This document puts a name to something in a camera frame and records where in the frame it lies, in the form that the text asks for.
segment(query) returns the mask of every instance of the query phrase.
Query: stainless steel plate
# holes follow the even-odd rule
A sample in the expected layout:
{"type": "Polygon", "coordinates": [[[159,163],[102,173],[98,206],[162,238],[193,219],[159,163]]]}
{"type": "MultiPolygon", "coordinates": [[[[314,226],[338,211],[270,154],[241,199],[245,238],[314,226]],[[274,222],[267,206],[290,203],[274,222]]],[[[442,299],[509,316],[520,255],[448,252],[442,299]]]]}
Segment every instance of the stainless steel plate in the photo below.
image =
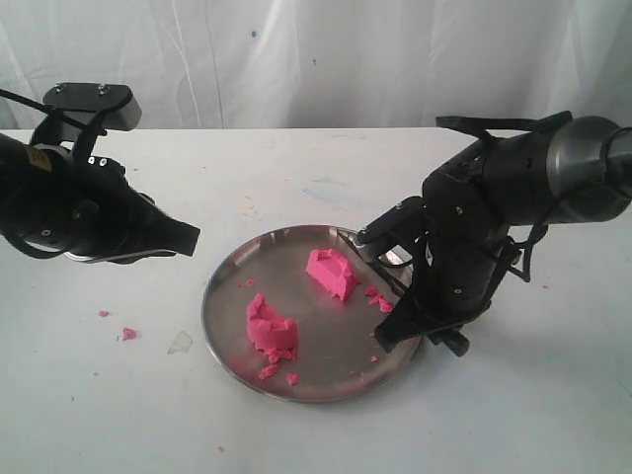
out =
{"type": "MultiPolygon", "coordinates": [[[[385,317],[369,306],[365,289],[374,284],[391,302],[396,296],[340,237],[349,230],[325,225],[288,227],[261,235],[242,245],[217,269],[206,288],[202,324],[210,350],[238,380],[284,400],[325,402],[342,400],[371,390],[391,378],[415,352],[420,338],[385,353],[371,337],[385,317]],[[352,263],[362,280],[345,303],[333,299],[306,272],[313,249],[337,249],[352,263]],[[253,286],[246,281],[253,279],[253,286]],[[278,373],[264,381],[258,372],[268,365],[246,336],[246,306],[257,293],[280,314],[298,324],[298,358],[279,363],[278,373]],[[298,384],[285,381],[298,374],[298,384]]],[[[387,255],[401,262],[395,254],[387,255]]],[[[408,284],[410,270],[395,276],[408,284]]]]}

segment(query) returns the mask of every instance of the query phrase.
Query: table surface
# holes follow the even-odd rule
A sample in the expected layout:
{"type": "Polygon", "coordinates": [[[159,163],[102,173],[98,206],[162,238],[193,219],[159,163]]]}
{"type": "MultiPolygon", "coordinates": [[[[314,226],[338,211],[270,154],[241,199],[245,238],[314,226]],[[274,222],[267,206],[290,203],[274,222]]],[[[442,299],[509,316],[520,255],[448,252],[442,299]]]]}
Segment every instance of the table surface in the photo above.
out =
{"type": "Polygon", "coordinates": [[[632,212],[551,228],[534,281],[508,276],[464,328],[467,356],[428,345],[351,401],[262,396],[206,346],[204,287],[233,249],[294,224],[360,228],[469,142],[433,128],[101,138],[97,154],[201,228],[197,251],[91,266],[0,242],[3,472],[630,472],[632,212]],[[139,339],[118,341],[124,326],[139,339]],[[181,331],[193,345],[168,355],[181,331]]]}

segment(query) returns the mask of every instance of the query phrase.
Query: white curtain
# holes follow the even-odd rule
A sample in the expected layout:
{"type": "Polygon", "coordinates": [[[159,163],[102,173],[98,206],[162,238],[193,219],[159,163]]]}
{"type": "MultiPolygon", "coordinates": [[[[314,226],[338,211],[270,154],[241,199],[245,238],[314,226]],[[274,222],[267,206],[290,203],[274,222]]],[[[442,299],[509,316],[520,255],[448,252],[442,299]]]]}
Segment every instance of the white curtain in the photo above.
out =
{"type": "Polygon", "coordinates": [[[124,83],[147,128],[630,125],[631,48],[632,0],[0,0],[0,88],[124,83]]]}

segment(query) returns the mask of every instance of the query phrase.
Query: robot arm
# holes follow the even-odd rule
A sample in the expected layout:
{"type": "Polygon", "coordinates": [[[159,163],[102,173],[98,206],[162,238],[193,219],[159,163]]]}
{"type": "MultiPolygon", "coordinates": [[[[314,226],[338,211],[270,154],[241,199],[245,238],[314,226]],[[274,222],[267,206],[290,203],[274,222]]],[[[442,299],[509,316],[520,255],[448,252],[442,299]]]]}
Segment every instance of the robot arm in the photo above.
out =
{"type": "Polygon", "coordinates": [[[199,229],[135,191],[121,164],[92,155],[106,129],[138,124],[140,107],[127,86],[58,84],[44,107],[26,102],[48,116],[29,145],[0,134],[0,233],[11,245],[38,259],[66,254],[118,264],[193,254],[199,229]]]}
{"type": "Polygon", "coordinates": [[[412,283],[375,330],[390,351],[420,334],[455,354],[469,342],[460,328],[485,312],[507,272],[530,280],[534,245],[548,224],[613,219],[632,198],[632,132],[605,118],[542,120],[438,118],[478,140],[432,172],[423,197],[409,197],[357,235],[376,268],[396,245],[411,256],[412,283]],[[487,129],[526,133],[497,138],[487,129]],[[531,225],[517,243],[513,225],[531,225]],[[515,265],[522,259],[522,269],[515,265]]]}

